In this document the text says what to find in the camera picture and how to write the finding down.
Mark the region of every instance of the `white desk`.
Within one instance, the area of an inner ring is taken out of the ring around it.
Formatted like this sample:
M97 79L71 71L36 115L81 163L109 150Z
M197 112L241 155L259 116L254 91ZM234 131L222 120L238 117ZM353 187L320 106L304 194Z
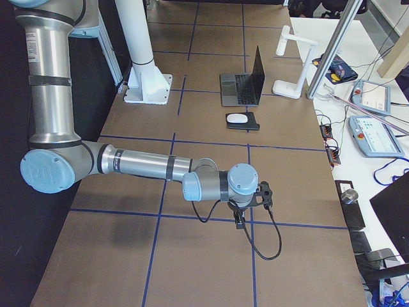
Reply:
M337 22L338 20L329 19L291 19L293 30L296 35L319 41L320 44L316 49L316 58L320 57L321 54L325 52L332 33L337 26ZM303 43L298 44L298 49L303 61L305 61L307 56L308 48L308 45L304 45ZM373 62L373 60L378 57L378 51L373 45L362 24L359 21L354 20L341 44L338 55L340 55L340 57L342 57L350 66L357 67L359 65ZM376 62L375 64L375 68L370 78L370 80L373 82L384 83L390 80L381 78L376 72L381 63L382 60ZM367 66L354 68L354 70L359 74L359 78L368 79L371 68L367 72ZM307 76L307 82L309 84L315 71L315 68L311 68L309 70L309 75ZM353 82L354 81L351 83L333 86L328 80L325 79L322 84L326 83L327 85L331 85L331 87L335 89L336 95L341 98L346 98L351 92ZM323 92L322 84L320 90L318 90L318 93ZM388 85L391 87L391 101L407 103L405 96L402 94L395 81L388 83ZM315 98L314 106L316 109L323 111L323 113L330 117L333 122L340 122L344 118L344 104L340 102L333 100L324 101ZM348 117L358 114L360 113L352 110L351 108L348 111ZM391 114L408 120L409 107L392 106ZM399 123L397 120L394 120L391 117L387 117L387 120L399 125L405 130L409 129L409 126ZM346 123L343 133L342 125L340 124L334 125L332 132L334 134L334 138L338 140L339 143L341 143L343 138L340 156L342 164L334 168L332 172L334 180L351 180L355 190L357 190L359 193L360 209L366 224L364 231L372 250L391 248L391 250L396 253L395 255L397 255L395 247L385 233L385 230L380 224L369 202L370 198L384 188L384 186L377 184L373 180L374 170L381 168L384 164L391 161L391 159L365 158L359 152L359 149L348 131L348 123ZM406 153L405 157L409 157L409 138L399 138L399 143ZM408 167L407 163L405 164L404 162L400 161L396 162L382 173L379 173L378 178L382 182L390 182L390 177L392 175L402 175L403 168L405 167Z

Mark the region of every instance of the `laptop touchpad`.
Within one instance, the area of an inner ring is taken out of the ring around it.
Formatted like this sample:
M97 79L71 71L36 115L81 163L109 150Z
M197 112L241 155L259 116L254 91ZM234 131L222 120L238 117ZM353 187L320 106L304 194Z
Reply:
M222 95L223 96L236 96L236 83L230 81L224 81L222 83Z

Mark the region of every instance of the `white mouse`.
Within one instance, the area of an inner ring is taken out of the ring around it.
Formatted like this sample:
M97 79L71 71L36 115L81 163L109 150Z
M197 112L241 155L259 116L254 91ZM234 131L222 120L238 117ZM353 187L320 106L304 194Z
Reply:
M248 119L244 114L234 113L228 115L227 121L228 123L247 123Z

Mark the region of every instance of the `dark background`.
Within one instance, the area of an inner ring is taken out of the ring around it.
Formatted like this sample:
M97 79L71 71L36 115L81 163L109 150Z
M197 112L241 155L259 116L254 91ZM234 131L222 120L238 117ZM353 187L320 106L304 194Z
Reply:
M101 0L100 11L124 72L129 55L114 2ZM31 88L25 32L14 18L13 6L4 0L0 25L0 306L29 306L79 184L58 194L42 194L20 175ZM95 141L114 100L115 85L97 39L69 41L75 131Z

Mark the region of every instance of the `laptop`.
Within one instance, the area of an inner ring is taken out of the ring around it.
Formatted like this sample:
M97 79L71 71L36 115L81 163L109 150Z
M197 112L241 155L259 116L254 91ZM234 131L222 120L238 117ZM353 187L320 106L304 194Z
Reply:
M257 46L252 74L221 74L222 106L251 107L260 103L265 74Z

